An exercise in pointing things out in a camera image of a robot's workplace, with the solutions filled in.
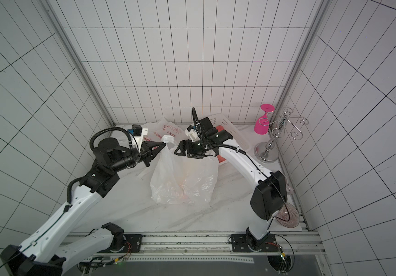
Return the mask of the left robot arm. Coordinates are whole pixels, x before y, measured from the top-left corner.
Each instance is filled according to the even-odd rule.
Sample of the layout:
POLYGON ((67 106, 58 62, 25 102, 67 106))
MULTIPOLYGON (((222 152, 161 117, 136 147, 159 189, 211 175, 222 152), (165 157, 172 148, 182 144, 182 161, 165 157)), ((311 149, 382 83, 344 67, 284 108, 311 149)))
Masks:
POLYGON ((73 266, 102 250, 119 253, 130 250, 124 231, 106 223, 93 233, 68 246, 62 242, 78 222, 118 183, 118 173, 139 163, 150 162, 166 146, 162 141, 146 141, 147 129, 133 125, 95 133, 89 147, 95 156, 91 169, 72 180, 66 202, 36 232, 19 246, 9 245, 0 255, 2 267, 11 276, 61 276, 73 266))

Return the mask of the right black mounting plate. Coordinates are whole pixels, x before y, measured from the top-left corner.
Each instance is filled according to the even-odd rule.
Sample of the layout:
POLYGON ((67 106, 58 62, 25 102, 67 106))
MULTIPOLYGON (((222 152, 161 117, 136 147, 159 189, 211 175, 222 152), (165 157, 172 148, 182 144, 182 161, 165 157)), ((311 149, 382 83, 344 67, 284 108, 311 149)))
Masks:
POLYGON ((277 253, 280 251, 275 235, 270 233, 260 240, 256 240, 250 234, 234 233, 228 241, 234 253, 277 253))

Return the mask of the silver metal glass rack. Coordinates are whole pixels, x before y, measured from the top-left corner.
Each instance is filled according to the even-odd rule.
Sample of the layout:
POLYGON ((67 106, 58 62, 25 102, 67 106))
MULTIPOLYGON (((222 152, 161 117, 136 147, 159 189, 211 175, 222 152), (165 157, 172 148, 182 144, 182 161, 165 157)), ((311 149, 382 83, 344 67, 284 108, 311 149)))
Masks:
POLYGON ((293 116, 293 109, 284 108, 276 120, 270 121, 268 134, 271 138, 255 146, 254 154, 262 163, 273 163, 279 158, 278 140, 287 135, 291 140, 302 140, 302 126, 309 125, 309 120, 302 116, 293 116))

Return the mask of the white perforated plastic basket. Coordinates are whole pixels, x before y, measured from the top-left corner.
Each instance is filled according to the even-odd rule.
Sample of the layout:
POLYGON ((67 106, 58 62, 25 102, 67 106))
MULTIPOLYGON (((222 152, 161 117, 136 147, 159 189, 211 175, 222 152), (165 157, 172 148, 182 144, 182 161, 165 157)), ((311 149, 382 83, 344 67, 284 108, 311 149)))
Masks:
POLYGON ((208 116, 212 125, 216 128, 217 126, 221 125, 230 133, 234 140, 238 143, 238 145, 245 151, 250 150, 250 143, 247 140, 247 137, 242 134, 238 128, 231 123, 231 121, 223 114, 216 114, 208 116))

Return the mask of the white bag with red print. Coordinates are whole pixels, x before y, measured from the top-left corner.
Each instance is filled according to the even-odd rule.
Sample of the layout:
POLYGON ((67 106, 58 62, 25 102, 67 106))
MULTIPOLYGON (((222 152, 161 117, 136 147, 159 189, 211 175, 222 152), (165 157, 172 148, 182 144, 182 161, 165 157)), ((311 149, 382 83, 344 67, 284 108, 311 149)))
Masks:
POLYGON ((170 141, 178 145, 180 141, 188 139, 183 129, 165 118, 161 118, 156 123, 146 123, 142 127, 148 130, 147 135, 144 137, 146 141, 162 141, 162 138, 168 135, 173 137, 170 141))

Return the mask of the pink plastic wine glass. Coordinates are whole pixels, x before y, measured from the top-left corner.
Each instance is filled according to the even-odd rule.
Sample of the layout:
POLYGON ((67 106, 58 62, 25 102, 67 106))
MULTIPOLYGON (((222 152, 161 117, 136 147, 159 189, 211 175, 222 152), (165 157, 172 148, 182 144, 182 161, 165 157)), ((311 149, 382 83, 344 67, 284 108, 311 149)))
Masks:
POLYGON ((271 104, 262 104, 260 109, 264 112, 262 116, 258 118, 254 126, 254 132, 259 135, 265 135, 268 133, 270 121, 268 116, 270 113, 275 111, 275 107, 271 104))

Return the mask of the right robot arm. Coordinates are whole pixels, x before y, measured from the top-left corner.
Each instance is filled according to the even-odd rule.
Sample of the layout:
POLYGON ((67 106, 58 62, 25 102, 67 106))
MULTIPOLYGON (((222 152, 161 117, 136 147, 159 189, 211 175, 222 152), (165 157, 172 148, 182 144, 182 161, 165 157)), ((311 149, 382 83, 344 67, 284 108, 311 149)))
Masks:
POLYGON ((271 171, 254 160, 226 131, 218 131, 205 117, 201 120, 192 111, 193 124, 188 127, 188 140, 180 141, 175 155, 204 159, 220 155, 232 164, 253 189, 250 206, 257 218, 248 226, 247 235, 262 240, 268 235, 274 215, 287 202, 285 176, 271 171))

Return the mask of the black mounting plate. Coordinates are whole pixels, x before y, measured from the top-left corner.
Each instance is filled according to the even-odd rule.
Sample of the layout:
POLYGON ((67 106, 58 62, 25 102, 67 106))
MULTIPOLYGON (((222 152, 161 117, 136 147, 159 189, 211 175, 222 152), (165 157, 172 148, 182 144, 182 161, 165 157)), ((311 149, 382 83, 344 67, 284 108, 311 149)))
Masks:
POLYGON ((270 233, 260 240, 256 240, 250 234, 234 233, 228 241, 234 253, 277 253, 280 251, 275 235, 270 233))
POLYGON ((121 238, 114 237, 112 244, 99 253, 114 253, 124 255, 130 250, 130 253, 139 253, 142 245, 143 235, 141 234, 123 234, 121 238))

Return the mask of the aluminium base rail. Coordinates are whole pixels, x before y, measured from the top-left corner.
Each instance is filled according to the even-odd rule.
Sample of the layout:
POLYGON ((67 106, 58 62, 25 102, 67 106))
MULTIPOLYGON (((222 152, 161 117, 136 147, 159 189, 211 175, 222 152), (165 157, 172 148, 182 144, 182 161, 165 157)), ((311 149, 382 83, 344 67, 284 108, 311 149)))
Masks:
POLYGON ((88 254, 76 264, 105 266, 107 263, 142 261, 233 261, 251 263, 255 255, 285 254, 294 258, 299 255, 325 255, 319 234, 315 232, 271 232, 275 235, 277 253, 234 253, 229 244, 231 232, 146 232, 127 233, 143 235, 139 253, 124 255, 99 253, 88 254))

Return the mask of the translucent white plastic bag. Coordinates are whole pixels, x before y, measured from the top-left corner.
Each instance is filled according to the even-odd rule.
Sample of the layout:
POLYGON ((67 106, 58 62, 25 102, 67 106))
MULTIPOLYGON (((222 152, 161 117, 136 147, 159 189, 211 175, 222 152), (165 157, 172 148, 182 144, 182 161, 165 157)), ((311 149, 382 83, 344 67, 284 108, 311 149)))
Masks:
POLYGON ((167 146, 158 154, 151 170, 151 198, 158 204, 209 204, 218 180, 218 159, 177 156, 174 137, 164 135, 161 141, 167 146))

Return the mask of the pink peach top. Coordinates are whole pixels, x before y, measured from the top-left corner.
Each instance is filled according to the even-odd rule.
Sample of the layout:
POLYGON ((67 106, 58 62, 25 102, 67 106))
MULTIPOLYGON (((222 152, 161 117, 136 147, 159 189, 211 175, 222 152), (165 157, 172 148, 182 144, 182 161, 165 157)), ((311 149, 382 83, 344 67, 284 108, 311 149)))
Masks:
POLYGON ((217 133, 220 133, 220 132, 224 131, 224 128, 223 128, 223 126, 219 125, 216 127, 216 130, 217 130, 217 133))

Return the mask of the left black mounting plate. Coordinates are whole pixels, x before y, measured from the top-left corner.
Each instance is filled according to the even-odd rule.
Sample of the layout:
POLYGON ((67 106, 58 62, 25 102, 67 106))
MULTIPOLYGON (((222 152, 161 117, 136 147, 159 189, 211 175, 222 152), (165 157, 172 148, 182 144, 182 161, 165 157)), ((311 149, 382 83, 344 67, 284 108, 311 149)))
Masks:
POLYGON ((130 253, 139 253, 142 245, 143 235, 141 234, 123 234, 121 238, 114 237, 112 244, 99 253, 114 253, 124 255, 130 250, 130 253))

